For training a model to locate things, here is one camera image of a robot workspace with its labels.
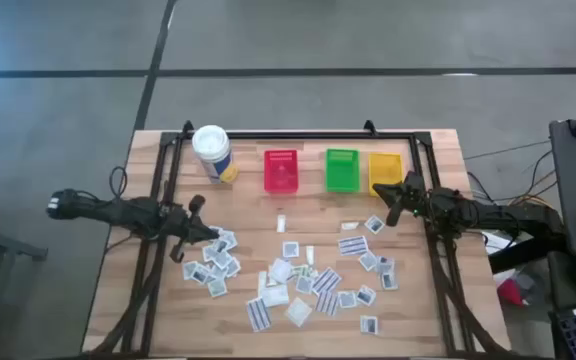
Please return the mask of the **red object on floor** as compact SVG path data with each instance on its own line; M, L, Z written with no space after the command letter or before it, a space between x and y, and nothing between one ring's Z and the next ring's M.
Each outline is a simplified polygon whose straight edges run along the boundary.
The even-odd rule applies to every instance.
M500 299L508 304L518 307L529 305L529 302L526 299L525 289L514 278L504 280L497 287L497 293Z

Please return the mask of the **white gauze pad packet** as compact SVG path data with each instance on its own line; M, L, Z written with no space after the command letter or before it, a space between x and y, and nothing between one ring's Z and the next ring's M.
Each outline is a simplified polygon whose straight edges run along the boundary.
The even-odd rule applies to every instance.
M301 298L295 298L285 311L285 316L297 327L302 327L313 309Z
M293 266L289 261L276 258L270 270L269 277L277 283L285 284L291 277Z

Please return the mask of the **white paper sheet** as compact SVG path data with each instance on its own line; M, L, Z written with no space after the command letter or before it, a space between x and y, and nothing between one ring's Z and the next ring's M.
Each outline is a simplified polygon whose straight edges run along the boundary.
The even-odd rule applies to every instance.
M490 232L482 232L484 238L484 245L488 253L494 253L496 251L504 249L509 241L503 237Z

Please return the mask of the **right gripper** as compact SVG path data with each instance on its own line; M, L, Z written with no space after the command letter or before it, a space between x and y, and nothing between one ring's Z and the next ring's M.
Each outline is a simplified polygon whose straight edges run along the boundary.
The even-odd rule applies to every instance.
M389 212L386 218L388 226L396 226L403 210L407 210L414 217L428 216L428 195L423 177L416 172L409 171L403 182L397 184L375 183L372 189L388 205Z

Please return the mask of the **wipes canister with white lid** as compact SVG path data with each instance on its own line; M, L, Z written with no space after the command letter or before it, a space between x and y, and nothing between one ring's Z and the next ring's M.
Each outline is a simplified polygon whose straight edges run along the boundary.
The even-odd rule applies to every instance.
M194 132L193 150L213 184L232 183L239 170L234 163L227 132L216 125L206 125Z

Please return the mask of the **blue striped bandage wrapper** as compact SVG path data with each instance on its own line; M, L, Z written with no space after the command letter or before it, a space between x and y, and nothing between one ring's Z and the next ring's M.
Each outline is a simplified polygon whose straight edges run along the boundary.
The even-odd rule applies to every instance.
M312 291L319 296L322 292L333 291L342 281L342 277L332 268L328 267L314 280Z
M264 331L271 326L267 307L261 297L248 301L246 310L254 332Z
M369 248L364 236L355 236L338 241L339 252L342 256L363 255Z
M325 313L328 316L334 316L339 304L338 293L334 291L324 291L318 295L315 310Z

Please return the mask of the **red plastic basket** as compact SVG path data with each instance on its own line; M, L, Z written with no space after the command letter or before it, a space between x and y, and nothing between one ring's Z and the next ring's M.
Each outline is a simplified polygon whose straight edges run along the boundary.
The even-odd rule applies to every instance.
M299 186L296 150L264 152L264 190L272 194L295 193Z

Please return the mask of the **green plastic basket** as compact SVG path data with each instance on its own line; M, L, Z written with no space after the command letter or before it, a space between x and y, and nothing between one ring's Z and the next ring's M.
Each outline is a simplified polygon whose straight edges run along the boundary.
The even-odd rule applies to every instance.
M359 152L353 149L326 151L327 192L354 193L360 189Z

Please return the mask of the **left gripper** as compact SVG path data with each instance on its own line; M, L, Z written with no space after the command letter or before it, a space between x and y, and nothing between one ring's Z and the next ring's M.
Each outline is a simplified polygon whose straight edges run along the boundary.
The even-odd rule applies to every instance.
M214 240L218 238L218 232L211 226L203 224L199 212L206 199L201 195L195 195L190 203L189 210L182 206L171 206L170 211L162 225L162 233L179 238L173 246L169 257L175 263L181 263L184 258L184 246L193 245L200 241Z

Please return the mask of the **yellow plastic basket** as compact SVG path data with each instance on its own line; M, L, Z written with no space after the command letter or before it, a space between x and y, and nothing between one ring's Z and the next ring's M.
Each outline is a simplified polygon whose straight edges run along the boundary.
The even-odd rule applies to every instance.
M378 196L373 189L375 183L392 185L403 181L403 163L398 153L370 153L368 169L371 196Z

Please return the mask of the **plain white bandage wrapper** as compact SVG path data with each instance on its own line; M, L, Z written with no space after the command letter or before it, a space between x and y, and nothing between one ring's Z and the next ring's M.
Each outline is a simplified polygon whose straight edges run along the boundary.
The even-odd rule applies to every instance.
M288 288L285 284L263 288L261 298L266 307L285 305L290 302Z

